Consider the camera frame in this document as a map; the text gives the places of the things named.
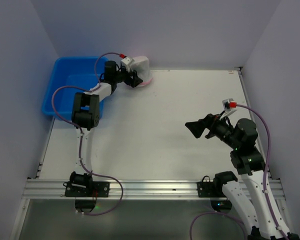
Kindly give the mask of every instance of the black mounting bracket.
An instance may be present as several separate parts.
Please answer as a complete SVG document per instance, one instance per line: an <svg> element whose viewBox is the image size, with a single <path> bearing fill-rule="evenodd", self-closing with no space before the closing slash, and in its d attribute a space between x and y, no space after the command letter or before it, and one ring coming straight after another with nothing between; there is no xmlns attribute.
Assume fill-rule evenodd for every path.
<svg viewBox="0 0 300 240"><path fill-rule="evenodd" d="M126 85L135 88L143 82L135 70L128 71L125 66L121 66L117 70L117 63L115 61L105 62L104 73L101 74L100 81L111 85L111 93L116 90L119 83L124 82Z"/></svg>
<svg viewBox="0 0 300 240"><path fill-rule="evenodd" d="M70 198L107 198L109 196L110 183L107 181L94 181L92 182L92 192L87 188L82 188L71 184L70 181L65 182L63 186L66 187L64 196Z"/></svg>
<svg viewBox="0 0 300 240"><path fill-rule="evenodd" d="M198 181L196 183L199 198L225 198L219 193L213 181Z"/></svg>
<svg viewBox="0 0 300 240"><path fill-rule="evenodd" d="M290 233L288 232L287 237L289 240L300 240L299 236L295 233ZM251 234L248 235L248 240L267 240L267 238L264 238L260 235L259 228L253 226ZM271 240L284 240L283 237L281 238L276 238L275 236L271 237Z"/></svg>
<svg viewBox="0 0 300 240"><path fill-rule="evenodd" d="M83 212L83 209L90 209L90 212L96 207L97 200L75 200L74 207L76 210Z"/></svg>
<svg viewBox="0 0 300 240"><path fill-rule="evenodd" d="M217 212L230 211L232 209L232 203L229 200L210 200L211 207Z"/></svg>
<svg viewBox="0 0 300 240"><path fill-rule="evenodd" d="M109 182L93 181L90 174L77 174L75 171L63 186L65 186L64 196L74 198L107 198L110 189Z"/></svg>

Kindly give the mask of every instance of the white wall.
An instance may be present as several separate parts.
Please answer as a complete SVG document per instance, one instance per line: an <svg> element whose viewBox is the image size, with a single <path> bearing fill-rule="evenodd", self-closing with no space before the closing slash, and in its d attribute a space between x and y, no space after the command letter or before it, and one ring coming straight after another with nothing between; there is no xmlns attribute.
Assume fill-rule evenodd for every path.
<svg viewBox="0 0 300 240"><path fill-rule="evenodd" d="M120 51L154 68L243 66L279 0L31 0L60 56Z"/></svg>
<svg viewBox="0 0 300 240"><path fill-rule="evenodd" d="M0 240L8 239L50 119L41 113L57 54L29 0L0 0Z"/></svg>
<svg viewBox="0 0 300 240"><path fill-rule="evenodd" d="M269 124L270 169L281 178L300 235L300 0L280 3L243 68L243 79L252 107ZM266 146L265 134L262 139Z"/></svg>

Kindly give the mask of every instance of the blue plastic bin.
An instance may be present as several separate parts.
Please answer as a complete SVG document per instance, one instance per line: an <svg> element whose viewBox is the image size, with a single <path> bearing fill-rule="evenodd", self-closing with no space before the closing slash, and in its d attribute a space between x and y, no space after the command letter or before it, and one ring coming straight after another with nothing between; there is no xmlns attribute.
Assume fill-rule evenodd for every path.
<svg viewBox="0 0 300 240"><path fill-rule="evenodd" d="M55 90L62 86L73 85L83 89L91 89L97 85L98 80L95 75L94 66L98 57L61 57L55 61L54 68L50 77L50 82L44 96L42 112L49 116L59 119L51 105L51 98ZM100 74L105 70L105 62L108 59L102 57L96 67L96 72ZM71 120L72 108L75 93L83 92L75 88L65 88L60 90L55 98L54 105L56 110L66 118ZM102 117L104 102L100 102L100 118Z"/></svg>

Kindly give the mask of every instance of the white table surface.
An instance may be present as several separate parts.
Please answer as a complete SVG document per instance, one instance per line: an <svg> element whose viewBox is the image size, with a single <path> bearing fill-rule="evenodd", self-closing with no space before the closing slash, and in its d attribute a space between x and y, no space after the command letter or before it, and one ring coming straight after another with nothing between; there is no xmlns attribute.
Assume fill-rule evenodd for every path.
<svg viewBox="0 0 300 240"><path fill-rule="evenodd" d="M106 98L93 136L95 173L120 180L199 180L233 171L231 148L216 137L196 139L185 127L223 110L222 100L246 104L237 71L154 70L153 82L129 88L119 84ZM230 120L249 118L238 109ZM77 158L75 128L55 120L40 179L68 179Z"/></svg>

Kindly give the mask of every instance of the purple cable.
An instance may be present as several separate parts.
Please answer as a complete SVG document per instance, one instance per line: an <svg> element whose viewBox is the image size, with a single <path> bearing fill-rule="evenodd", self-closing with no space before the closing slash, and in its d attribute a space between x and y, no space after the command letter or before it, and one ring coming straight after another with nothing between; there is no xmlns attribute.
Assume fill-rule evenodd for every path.
<svg viewBox="0 0 300 240"><path fill-rule="evenodd" d="M75 126L76 128L78 128L80 130L80 133L83 134L83 130L82 128L72 122L72 121L69 121L67 119L65 119L63 116L60 115L60 113L57 111L56 109L56 106L55 106L55 96L56 94L62 90L62 89L66 89L66 88L71 88L71 89L78 89L78 90L81 90L81 91L84 91L84 92L93 92L94 90L86 90L86 89L83 89L81 87L78 87L78 86L71 86L71 85L67 85L67 86L61 86L59 87L57 90L54 91L53 95L52 95L52 98L51 98L51 105L52 105L52 109L53 111L55 112L55 114L63 121L65 121L66 123L68 124L71 124L73 126ZM80 141L79 141L79 150L78 150L78 156L79 156L79 159L81 159L81 149L82 149L82 141L83 141L83 135L81 135L80 137ZM121 182L114 178L113 176L106 176L106 175L100 175L100 174L96 174L96 173L93 173L91 171L89 171L83 164L82 160L80 160L80 164L82 166L82 168L88 173L88 174L91 174L91 175L94 175L94 176L97 176L97 177L101 177L101 178L108 178L108 179L112 179L112 180L115 180L119 185L120 185L120 188L121 188L121 196L120 196L120 199L118 200L117 204L114 205L112 208L110 208L109 210L106 210L106 211L103 211L103 212L100 212L100 213L90 213L90 212L85 212L84 215L89 215L89 216L100 216L100 215L104 215L104 214L107 214L109 212L111 212L112 210L114 210L122 201L122 198L124 196L124 187L122 186Z"/></svg>
<svg viewBox="0 0 300 240"><path fill-rule="evenodd" d="M270 131L269 131L269 128L268 128L268 125L266 123L266 121L264 120L264 118L258 113L256 112L255 110L253 110L251 107L248 107L248 106L245 106L245 105L241 105L241 104L237 104L236 105L237 107L240 107L240 108L244 108L244 109L248 109L249 111L253 112L255 115L257 115L259 117L259 119L261 120L261 122L263 123L264 127L265 127L265 130L266 130L266 134L267 134L267 138L268 138L268 147L267 147L267 151L266 151L266 157L265 157L265 166L264 166L264 173L263 173L263 191L264 191L264 195L265 195L265 199L266 199L266 203L268 205L268 208L269 208L269 211L271 213L271 216L272 216L272 219L274 221L274 224L276 227L279 227L279 222L276 218L276 215L275 215L275 212L274 212L274 209L271 205L271 202L270 202L270 198L269 198L269 195L267 194L267 171L268 171L268 168L269 168L269 162L270 162L270 152L271 152L271 135L270 135ZM289 238L286 236L286 234L284 233L283 230L279 230L280 233L282 234L283 238L285 240L289 240Z"/></svg>
<svg viewBox="0 0 300 240"><path fill-rule="evenodd" d="M242 232L243 232L243 237L244 237L244 239L245 239L245 240L247 239L246 231L245 231L244 227L242 226L242 221L241 221L240 219L238 219L238 218L236 218L236 217L234 217L234 216L230 216L230 215L228 215L228 214L226 214L226 213L223 213L223 212L207 211L207 212L204 212L204 213L199 214L198 216L196 216L196 217L192 220L191 225L190 225L190 230L189 230L190 240L193 240L193 238L192 238L192 228L193 228L193 226L194 226L194 224L195 224L195 221L196 221L199 217L204 216L204 215L209 215L209 214L221 215L221 216L225 216L225 217L227 217L227 218L229 218L229 219L232 219L232 220L235 221L235 222L239 225L239 227L241 228L241 230L242 230Z"/></svg>
<svg viewBox="0 0 300 240"><path fill-rule="evenodd" d="M100 78L98 77L98 74L97 74L97 64L98 64L99 60L100 60L102 57L104 57L104 56L106 56L106 55L110 55L110 54L114 54L114 55L120 56L120 54L117 53L117 52L107 52L107 53L102 54L101 56L99 56L98 59L95 61L95 64L94 64L94 74L95 74L96 79L98 80L98 84L97 84L96 87L94 87L94 88L91 89L92 92L95 91L95 90L98 90L98 89L100 88L100 86L101 86L101 85L100 85L101 81L100 81Z"/></svg>

